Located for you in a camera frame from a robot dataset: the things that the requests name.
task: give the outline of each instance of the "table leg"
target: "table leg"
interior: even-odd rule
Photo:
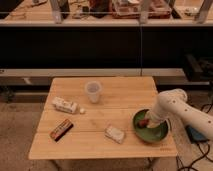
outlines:
[[[146,169],[153,169],[153,166],[155,165],[155,163],[159,160],[158,157],[153,158],[152,160],[150,158],[148,158],[149,164],[148,166],[146,166]]]
[[[49,162],[52,163],[52,165],[57,169],[57,171],[62,171],[62,168],[55,160],[49,160]]]

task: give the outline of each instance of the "floor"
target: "floor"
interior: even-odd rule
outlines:
[[[187,91],[189,104],[200,109],[205,103],[211,102],[208,91]],[[17,94],[10,103],[0,102],[0,171],[55,171],[50,162],[43,160],[28,160],[28,153],[36,131],[46,95]],[[172,132],[179,156],[184,165],[189,165],[201,153],[191,144],[184,124],[177,116],[170,114]],[[209,154],[213,158],[213,149]],[[147,164],[146,159],[121,160],[73,160],[69,162],[70,170],[75,171],[139,171]],[[212,171],[213,163],[203,159],[194,167],[202,171]],[[161,158],[153,168],[154,171],[175,171],[175,158]]]

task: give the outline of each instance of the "green bowl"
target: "green bowl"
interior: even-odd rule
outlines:
[[[167,122],[161,123],[156,128],[140,128],[137,123],[144,119],[146,112],[148,109],[141,110],[137,112],[133,118],[133,127],[136,135],[145,142],[154,143],[161,141],[168,134],[168,124]]]

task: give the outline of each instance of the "chocolate bar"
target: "chocolate bar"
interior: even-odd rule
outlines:
[[[73,123],[66,119],[60,125],[58,125],[51,133],[50,137],[54,141],[58,141],[67,131],[69,131],[73,127]]]

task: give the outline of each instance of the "cable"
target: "cable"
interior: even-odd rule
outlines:
[[[205,157],[209,154],[209,152],[210,152],[210,145],[208,144],[207,152],[202,153],[203,155],[200,156],[199,158],[195,159],[194,161],[192,161],[192,163],[191,163],[189,166],[184,166],[184,167],[179,168],[178,171],[185,170],[185,169],[188,169],[188,170],[192,169],[192,170],[198,171],[197,169],[195,169],[195,168],[193,167],[193,165],[194,165],[195,163],[197,163],[199,160],[205,158]]]
[[[150,159],[150,157],[148,157],[148,162],[149,162],[149,164],[152,162],[152,160]]]
[[[140,76],[143,75],[143,55],[142,55],[142,50],[143,50],[143,29],[142,29],[142,25],[139,21],[139,27],[140,27],[140,67],[141,67],[141,70],[140,70]]]
[[[179,156],[177,156],[177,157],[176,157],[177,170],[180,168],[180,167],[179,167],[179,162],[180,162],[180,164],[181,164],[181,167],[184,167],[182,160],[180,159]]]
[[[200,152],[201,152],[202,154],[205,154],[204,151],[201,149],[200,144],[197,144],[197,146],[198,146]],[[212,163],[213,163],[213,159],[209,158],[207,155],[206,155],[206,159],[207,159],[209,162],[212,162]]]
[[[203,109],[206,107],[206,106],[210,106],[209,109],[206,111],[206,113],[209,113],[213,107],[213,102],[211,104],[204,104],[202,107],[201,107],[201,111],[203,111]]]
[[[172,123],[171,123],[171,120],[169,118],[167,118],[168,122],[169,122],[169,128],[170,128],[170,131],[172,132]]]

